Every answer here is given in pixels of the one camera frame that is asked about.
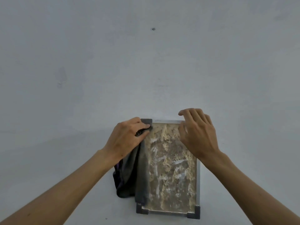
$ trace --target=textured stone pattern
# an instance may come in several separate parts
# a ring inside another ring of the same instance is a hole
[[[194,212],[197,160],[179,140],[178,124],[153,123],[145,145],[150,185],[145,208]]]

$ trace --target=finger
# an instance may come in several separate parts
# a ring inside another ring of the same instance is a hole
[[[209,115],[205,115],[205,117],[206,117],[208,123],[212,125],[212,120],[210,119],[210,116]]]
[[[149,133],[150,133],[150,131],[147,130],[147,131],[143,132],[140,136],[138,136],[137,137],[138,142],[141,143]]]
[[[197,123],[204,123],[204,121],[200,118],[199,114],[197,113],[196,109],[190,108],[190,114],[192,115],[193,119]]]
[[[144,124],[142,122],[136,123],[132,125],[133,131],[136,133],[137,131],[141,130],[141,129],[147,129],[149,128],[150,125],[149,124]]]
[[[205,122],[208,123],[203,111],[201,109],[196,109],[197,113],[199,114],[200,118]]]
[[[178,131],[179,131],[179,135],[180,135],[180,140],[185,139],[187,132],[185,130],[185,123],[184,123],[184,121],[182,121],[179,124]]]
[[[128,121],[126,121],[128,124],[136,124],[136,123],[140,123],[142,122],[141,119],[139,117],[134,117],[132,119],[129,119]]]
[[[192,123],[193,122],[193,117],[189,112],[189,109],[181,110],[178,113],[179,116],[182,116],[185,118],[186,123]]]

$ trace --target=dark rag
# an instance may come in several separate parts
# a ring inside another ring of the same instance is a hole
[[[152,119],[141,119],[150,124],[148,129],[141,129],[136,136],[152,129]],[[142,141],[124,159],[115,165],[113,178],[117,195],[121,198],[135,197],[136,203],[145,205],[148,199],[148,160],[145,151],[145,142]]]

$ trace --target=right hand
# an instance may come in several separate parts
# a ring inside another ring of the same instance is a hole
[[[197,159],[204,163],[220,153],[216,130],[208,115],[195,108],[181,110],[178,115],[185,118],[178,127],[180,141]]]

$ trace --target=white wall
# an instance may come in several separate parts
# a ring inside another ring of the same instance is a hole
[[[83,164],[117,122],[189,107],[300,215],[299,18],[300,0],[0,0],[0,220]],[[249,224],[201,169],[200,221],[135,214],[111,170],[66,224]]]

